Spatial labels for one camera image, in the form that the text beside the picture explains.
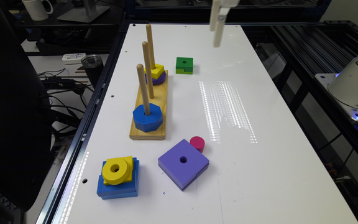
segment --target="screw hole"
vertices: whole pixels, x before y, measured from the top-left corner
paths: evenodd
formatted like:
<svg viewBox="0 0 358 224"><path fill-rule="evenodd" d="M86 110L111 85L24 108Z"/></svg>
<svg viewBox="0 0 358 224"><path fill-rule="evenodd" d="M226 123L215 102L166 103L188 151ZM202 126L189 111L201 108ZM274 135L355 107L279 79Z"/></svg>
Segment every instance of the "screw hole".
<svg viewBox="0 0 358 224"><path fill-rule="evenodd" d="M181 163L186 163L187 162L187 158L185 156L182 156L180 159Z"/></svg>

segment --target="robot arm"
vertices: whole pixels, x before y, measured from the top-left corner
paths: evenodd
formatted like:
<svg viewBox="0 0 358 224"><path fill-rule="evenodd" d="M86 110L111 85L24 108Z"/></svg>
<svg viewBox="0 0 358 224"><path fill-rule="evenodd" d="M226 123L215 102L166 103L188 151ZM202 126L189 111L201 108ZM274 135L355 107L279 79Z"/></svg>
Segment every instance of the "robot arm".
<svg viewBox="0 0 358 224"><path fill-rule="evenodd" d="M209 18L210 31L215 31L214 47L221 45L224 23L230 8L236 7L240 0L213 0L211 17Z"/></svg>

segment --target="green cube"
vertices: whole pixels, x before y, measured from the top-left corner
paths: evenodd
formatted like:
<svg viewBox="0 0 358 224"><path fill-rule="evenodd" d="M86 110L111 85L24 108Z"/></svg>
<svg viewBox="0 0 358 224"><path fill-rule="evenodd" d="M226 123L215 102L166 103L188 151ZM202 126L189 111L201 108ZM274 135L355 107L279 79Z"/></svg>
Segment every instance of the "green cube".
<svg viewBox="0 0 358 224"><path fill-rule="evenodd" d="M177 74L193 74L193 58L177 57Z"/></svg>

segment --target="yellow hexagon block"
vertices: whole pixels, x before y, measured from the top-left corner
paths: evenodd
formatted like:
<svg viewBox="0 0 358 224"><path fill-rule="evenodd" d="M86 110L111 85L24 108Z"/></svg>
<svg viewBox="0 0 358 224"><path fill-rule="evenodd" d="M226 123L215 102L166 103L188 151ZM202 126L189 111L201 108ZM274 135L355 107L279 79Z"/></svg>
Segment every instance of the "yellow hexagon block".
<svg viewBox="0 0 358 224"><path fill-rule="evenodd" d="M164 72L164 66L155 64L155 69L152 69L152 78L158 79Z"/></svg>
<svg viewBox="0 0 358 224"><path fill-rule="evenodd" d="M132 156L107 159L102 169L103 183L117 185L132 181L134 160Z"/></svg>

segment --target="yellow ring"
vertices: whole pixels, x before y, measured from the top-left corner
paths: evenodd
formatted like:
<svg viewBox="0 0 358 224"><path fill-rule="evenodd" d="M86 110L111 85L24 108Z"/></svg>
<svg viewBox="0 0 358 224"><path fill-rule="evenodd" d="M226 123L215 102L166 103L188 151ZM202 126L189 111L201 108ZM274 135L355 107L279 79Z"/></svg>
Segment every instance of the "yellow ring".
<svg viewBox="0 0 358 224"><path fill-rule="evenodd" d="M102 176L108 184L117 185L123 183L130 172L127 161L121 158L114 158L106 161L103 166Z"/></svg>

